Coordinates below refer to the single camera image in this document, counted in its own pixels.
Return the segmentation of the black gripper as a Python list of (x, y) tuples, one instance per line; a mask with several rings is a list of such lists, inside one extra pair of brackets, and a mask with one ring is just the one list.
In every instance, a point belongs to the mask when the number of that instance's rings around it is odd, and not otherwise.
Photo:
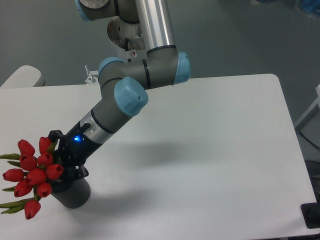
[(102, 146), (84, 134), (89, 128), (89, 123), (81, 126), (78, 122), (67, 134), (63, 134), (61, 130), (51, 130), (48, 134), (52, 143), (59, 140), (54, 155), (60, 158), (66, 167), (59, 177), (63, 183), (80, 180), (89, 175), (84, 164), (87, 158)]

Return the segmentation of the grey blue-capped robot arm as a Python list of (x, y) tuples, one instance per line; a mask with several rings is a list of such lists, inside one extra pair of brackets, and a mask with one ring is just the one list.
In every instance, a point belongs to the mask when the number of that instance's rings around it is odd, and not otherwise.
[(184, 83), (191, 77), (186, 53), (175, 45), (168, 4), (164, 0), (78, 0), (80, 15), (90, 21), (119, 17), (142, 31), (146, 56), (123, 61), (104, 59), (98, 67), (101, 100), (66, 134), (49, 133), (59, 145), (54, 155), (62, 165), (60, 183), (88, 176), (87, 158), (147, 104), (147, 90)]

